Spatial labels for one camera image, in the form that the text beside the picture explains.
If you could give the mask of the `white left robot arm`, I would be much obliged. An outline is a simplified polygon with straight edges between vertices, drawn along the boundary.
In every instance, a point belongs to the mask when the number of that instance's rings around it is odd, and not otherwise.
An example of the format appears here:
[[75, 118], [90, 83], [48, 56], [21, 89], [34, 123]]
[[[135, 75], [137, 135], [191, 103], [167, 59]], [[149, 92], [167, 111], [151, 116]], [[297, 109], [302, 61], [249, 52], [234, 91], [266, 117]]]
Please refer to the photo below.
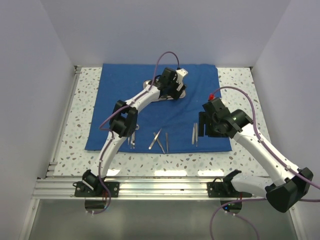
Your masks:
[[173, 70], [166, 67], [158, 79], [152, 79], [146, 87], [134, 97], [116, 102], [111, 116], [104, 122], [109, 123], [106, 141], [94, 165], [82, 175], [82, 186], [78, 190], [99, 196], [108, 191], [103, 178], [107, 175], [109, 166], [124, 141], [136, 131], [138, 114], [150, 103], [162, 97], [177, 100], [186, 89], [183, 83], [188, 75], [187, 70]]

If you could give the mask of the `steel surgical scissors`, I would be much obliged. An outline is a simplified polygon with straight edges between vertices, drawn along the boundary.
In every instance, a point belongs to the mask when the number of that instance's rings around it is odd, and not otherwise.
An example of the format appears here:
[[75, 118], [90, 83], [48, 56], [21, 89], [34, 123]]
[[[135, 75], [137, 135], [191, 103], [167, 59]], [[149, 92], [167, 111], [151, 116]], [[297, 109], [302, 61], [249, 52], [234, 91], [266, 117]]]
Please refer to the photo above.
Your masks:
[[140, 126], [137, 124], [134, 132], [131, 135], [131, 138], [130, 138], [130, 148], [131, 149], [135, 149], [135, 147], [136, 147], [136, 131], [139, 130], [139, 128], [140, 128]]

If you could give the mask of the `thin steel scalpel handle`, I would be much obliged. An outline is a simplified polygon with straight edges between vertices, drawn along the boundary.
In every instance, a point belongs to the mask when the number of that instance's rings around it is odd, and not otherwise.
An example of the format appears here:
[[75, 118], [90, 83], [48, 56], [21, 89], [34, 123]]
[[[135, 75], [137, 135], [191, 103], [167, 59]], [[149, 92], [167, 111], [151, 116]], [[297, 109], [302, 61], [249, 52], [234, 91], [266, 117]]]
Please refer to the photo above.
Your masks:
[[195, 123], [195, 144], [196, 144], [196, 147], [198, 147], [198, 123], [196, 122]]

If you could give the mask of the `broad steel tweezers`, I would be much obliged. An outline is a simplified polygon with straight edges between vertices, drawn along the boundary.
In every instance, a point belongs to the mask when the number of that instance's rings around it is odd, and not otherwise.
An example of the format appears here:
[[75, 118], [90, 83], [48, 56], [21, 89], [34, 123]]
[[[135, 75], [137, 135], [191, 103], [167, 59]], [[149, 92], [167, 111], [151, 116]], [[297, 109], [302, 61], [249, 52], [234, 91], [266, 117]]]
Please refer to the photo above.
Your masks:
[[196, 139], [196, 123], [193, 123], [192, 127], [192, 137], [191, 137], [191, 144], [195, 144], [195, 139]]

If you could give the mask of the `angled steel tweezers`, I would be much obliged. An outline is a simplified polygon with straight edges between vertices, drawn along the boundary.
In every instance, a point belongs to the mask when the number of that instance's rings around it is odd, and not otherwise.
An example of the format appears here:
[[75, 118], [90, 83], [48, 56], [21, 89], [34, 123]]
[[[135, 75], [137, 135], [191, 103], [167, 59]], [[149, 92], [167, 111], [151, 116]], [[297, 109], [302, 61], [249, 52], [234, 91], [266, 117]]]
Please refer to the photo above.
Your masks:
[[153, 134], [153, 140], [151, 141], [151, 143], [150, 143], [150, 145], [149, 145], [149, 147], [148, 147], [149, 150], [152, 149], [153, 145], [154, 145], [155, 142], [158, 140], [158, 137], [159, 137], [161, 131], [162, 131], [162, 129], [160, 129], [158, 132], [154, 132], [154, 134]]

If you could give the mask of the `thin steel tweezers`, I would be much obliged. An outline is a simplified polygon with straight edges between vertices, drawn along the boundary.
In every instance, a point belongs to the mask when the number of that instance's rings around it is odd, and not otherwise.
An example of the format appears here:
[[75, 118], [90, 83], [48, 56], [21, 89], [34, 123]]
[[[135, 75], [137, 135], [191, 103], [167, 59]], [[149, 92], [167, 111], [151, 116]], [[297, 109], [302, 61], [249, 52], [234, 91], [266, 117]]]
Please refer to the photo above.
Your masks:
[[161, 142], [160, 142], [160, 140], [159, 140], [159, 138], [157, 136], [157, 133], [153, 132], [153, 135], [154, 135], [154, 137], [156, 137], [156, 142], [158, 143], [162, 153], [165, 154], [165, 150], [164, 150], [163, 145], [161, 144]]

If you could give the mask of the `blue surgical drape cloth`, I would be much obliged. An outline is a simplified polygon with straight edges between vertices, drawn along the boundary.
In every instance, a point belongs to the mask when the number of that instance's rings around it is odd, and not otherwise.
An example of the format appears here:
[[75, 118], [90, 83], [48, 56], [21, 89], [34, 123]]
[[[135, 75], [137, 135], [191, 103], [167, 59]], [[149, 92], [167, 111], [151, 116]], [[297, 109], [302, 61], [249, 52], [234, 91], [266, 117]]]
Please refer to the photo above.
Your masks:
[[[168, 151], [171, 154], [230, 152], [230, 139], [226, 137], [199, 137], [198, 146], [192, 145], [193, 125], [199, 119], [210, 94], [220, 87], [218, 70], [211, 64], [183, 64], [188, 75], [186, 96], [178, 100], [152, 102], [138, 114], [139, 130], [135, 134], [135, 149], [123, 143], [120, 152], [161, 152], [158, 145], [148, 149], [154, 135], [160, 129], [159, 140], [165, 145], [168, 133]], [[143, 82], [150, 80], [155, 67], [148, 64], [103, 64], [91, 127], [85, 150], [100, 151], [105, 144], [108, 131], [99, 127], [114, 110], [118, 100], [126, 101], [143, 90]]]

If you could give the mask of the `stainless steel instrument tray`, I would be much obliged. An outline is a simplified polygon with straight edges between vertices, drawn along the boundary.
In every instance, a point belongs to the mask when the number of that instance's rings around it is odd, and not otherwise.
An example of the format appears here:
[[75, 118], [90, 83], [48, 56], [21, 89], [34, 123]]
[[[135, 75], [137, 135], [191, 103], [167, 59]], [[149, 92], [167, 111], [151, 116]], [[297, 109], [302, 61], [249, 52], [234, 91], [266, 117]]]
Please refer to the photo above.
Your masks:
[[[151, 82], [151, 80], [145, 80], [143, 82], [143, 88], [146, 88], [148, 86], [149, 82]], [[186, 95], [187, 95], [186, 90], [184, 90], [182, 92], [182, 94], [179, 96], [179, 99], [183, 99]], [[170, 101], [170, 100], [174, 100], [174, 99], [171, 96], [163, 95], [160, 98], [154, 100], [153, 102]]]

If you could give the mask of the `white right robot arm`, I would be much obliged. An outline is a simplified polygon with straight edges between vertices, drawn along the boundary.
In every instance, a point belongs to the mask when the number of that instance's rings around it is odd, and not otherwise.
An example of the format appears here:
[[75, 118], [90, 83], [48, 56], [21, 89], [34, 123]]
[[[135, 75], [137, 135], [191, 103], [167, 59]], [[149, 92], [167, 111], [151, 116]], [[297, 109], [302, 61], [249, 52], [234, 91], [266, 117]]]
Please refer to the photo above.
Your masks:
[[255, 129], [254, 121], [241, 109], [230, 112], [220, 98], [203, 104], [198, 114], [200, 137], [228, 137], [244, 147], [267, 172], [268, 178], [233, 170], [223, 179], [207, 183], [208, 196], [218, 198], [258, 196], [285, 213], [309, 191], [313, 172], [285, 158]]

